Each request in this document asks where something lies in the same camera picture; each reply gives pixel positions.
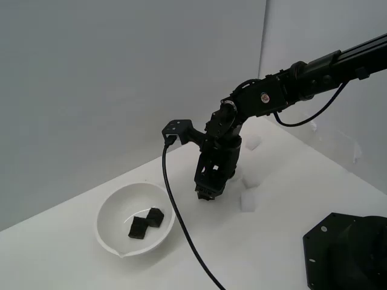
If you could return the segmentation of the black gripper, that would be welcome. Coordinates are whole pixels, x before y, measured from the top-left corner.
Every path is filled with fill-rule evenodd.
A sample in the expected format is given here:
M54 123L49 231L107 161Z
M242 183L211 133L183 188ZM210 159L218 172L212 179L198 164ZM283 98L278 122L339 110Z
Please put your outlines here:
M237 116L235 105L221 105L206 123L194 177L199 198L218 197L235 175L242 143Z

